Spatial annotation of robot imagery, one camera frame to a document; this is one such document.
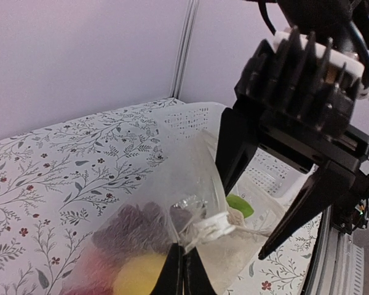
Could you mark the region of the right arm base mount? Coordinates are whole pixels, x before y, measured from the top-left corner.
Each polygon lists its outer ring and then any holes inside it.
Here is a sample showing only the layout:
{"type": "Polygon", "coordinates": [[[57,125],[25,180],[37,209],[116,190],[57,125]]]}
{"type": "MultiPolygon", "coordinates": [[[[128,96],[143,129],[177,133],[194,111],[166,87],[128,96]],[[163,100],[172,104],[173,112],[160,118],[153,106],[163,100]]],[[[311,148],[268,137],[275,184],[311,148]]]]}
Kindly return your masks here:
{"type": "Polygon", "coordinates": [[[351,188],[332,206],[331,224],[351,235],[356,229],[367,229],[369,221],[369,175],[356,176],[351,188]]]}

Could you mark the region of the yellow lemon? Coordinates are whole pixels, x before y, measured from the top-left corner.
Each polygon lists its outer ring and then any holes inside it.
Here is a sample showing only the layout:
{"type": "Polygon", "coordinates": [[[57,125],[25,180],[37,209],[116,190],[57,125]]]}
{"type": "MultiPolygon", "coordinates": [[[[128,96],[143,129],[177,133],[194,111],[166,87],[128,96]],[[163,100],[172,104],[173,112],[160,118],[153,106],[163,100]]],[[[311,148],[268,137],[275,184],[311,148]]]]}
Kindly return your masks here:
{"type": "Polygon", "coordinates": [[[166,256],[161,254],[144,254],[131,258],[117,274],[113,283],[113,294],[151,294],[165,260],[166,256]]]}

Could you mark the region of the white cauliflower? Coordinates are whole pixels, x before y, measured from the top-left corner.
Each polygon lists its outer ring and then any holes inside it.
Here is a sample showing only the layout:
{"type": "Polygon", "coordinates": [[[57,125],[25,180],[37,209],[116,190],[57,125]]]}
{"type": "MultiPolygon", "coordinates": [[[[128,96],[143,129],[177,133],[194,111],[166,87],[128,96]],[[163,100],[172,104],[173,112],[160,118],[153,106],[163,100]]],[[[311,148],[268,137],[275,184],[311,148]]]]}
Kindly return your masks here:
{"type": "Polygon", "coordinates": [[[245,220],[254,214],[251,204],[236,194],[229,194],[226,197],[228,206],[228,221],[230,224],[246,227],[245,220]]]}

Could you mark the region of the clear zip top bag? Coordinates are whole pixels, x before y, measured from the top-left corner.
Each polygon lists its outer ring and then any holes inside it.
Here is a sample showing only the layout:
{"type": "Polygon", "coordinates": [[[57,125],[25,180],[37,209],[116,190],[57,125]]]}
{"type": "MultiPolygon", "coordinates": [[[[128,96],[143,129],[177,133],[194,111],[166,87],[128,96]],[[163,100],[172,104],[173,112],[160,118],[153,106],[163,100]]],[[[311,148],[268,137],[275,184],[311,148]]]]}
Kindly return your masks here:
{"type": "Polygon", "coordinates": [[[226,194],[207,131],[166,160],[96,232],[62,294],[223,294],[285,211],[242,175],[226,194]]]}

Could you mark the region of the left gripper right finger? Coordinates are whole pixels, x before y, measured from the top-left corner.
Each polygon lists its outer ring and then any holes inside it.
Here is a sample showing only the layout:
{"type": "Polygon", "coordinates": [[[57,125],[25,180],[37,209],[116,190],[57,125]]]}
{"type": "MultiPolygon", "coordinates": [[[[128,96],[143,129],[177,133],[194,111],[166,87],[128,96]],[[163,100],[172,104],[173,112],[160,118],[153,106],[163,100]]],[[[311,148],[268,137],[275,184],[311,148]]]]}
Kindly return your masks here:
{"type": "Polygon", "coordinates": [[[197,248],[184,256],[183,291],[185,295],[216,295],[197,248]]]}

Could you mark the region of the red bell pepper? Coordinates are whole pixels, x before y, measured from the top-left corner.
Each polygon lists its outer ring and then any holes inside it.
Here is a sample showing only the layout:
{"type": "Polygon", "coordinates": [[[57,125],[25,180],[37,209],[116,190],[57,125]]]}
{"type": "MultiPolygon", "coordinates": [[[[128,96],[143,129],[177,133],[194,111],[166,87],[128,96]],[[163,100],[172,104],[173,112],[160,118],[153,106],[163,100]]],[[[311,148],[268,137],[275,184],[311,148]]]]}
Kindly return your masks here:
{"type": "Polygon", "coordinates": [[[102,250],[94,246],[85,248],[59,294],[113,294],[116,273],[102,250]]]}

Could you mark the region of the purple grape bunch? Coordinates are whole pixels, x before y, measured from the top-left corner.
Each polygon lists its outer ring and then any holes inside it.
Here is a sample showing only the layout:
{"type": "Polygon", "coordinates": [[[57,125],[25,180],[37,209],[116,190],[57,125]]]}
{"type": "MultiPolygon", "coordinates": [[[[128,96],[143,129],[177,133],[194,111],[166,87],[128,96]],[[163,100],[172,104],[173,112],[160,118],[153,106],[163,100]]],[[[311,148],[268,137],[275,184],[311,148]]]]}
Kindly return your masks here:
{"type": "Polygon", "coordinates": [[[116,263],[144,254],[166,255],[193,221],[205,217],[203,205],[172,205],[168,210],[156,202],[126,204],[108,225],[92,235],[92,245],[116,263]]]}

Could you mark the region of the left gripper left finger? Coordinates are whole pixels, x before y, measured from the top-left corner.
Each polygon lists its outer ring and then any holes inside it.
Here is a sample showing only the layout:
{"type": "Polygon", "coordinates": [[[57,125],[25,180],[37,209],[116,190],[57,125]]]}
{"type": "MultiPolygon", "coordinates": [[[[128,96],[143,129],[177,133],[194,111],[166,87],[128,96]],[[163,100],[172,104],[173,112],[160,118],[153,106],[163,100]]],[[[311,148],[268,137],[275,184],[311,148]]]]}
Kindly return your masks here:
{"type": "Polygon", "coordinates": [[[183,263],[184,249],[179,244],[173,243],[150,295],[183,294],[183,263]]]}

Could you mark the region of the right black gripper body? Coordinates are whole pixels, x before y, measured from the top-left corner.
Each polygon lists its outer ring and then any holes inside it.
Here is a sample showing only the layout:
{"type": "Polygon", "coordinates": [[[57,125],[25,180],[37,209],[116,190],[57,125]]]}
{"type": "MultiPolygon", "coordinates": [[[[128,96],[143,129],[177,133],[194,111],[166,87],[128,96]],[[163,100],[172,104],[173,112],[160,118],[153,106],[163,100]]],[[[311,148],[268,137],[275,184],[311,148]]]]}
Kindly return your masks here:
{"type": "MultiPolygon", "coordinates": [[[[291,33],[297,28],[307,36],[315,33],[319,44],[332,41],[332,48],[359,61],[364,66],[362,84],[369,88],[369,1],[279,1],[291,33]]],[[[264,23],[275,36],[266,1],[258,1],[264,23]]],[[[369,175],[369,134],[349,124],[336,140],[328,140],[304,132],[277,127],[277,119],[266,116],[270,131],[262,132],[258,144],[297,170],[307,172],[313,165],[332,161],[353,172],[354,181],[362,172],[369,175]]]]}

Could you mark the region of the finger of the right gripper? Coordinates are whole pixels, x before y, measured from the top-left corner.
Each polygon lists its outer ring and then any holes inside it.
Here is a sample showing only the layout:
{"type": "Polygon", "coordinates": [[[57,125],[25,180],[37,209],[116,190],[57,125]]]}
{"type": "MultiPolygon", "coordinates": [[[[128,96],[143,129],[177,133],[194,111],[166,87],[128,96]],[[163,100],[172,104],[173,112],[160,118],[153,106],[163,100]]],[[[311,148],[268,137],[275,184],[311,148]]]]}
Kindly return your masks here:
{"type": "Polygon", "coordinates": [[[319,167],[304,183],[283,218],[261,248],[258,259],[272,254],[319,213],[344,200],[354,183],[353,172],[335,162],[319,167]]]}
{"type": "Polygon", "coordinates": [[[258,149],[256,127],[249,117],[225,108],[221,114],[215,164],[228,195],[258,149]]]}

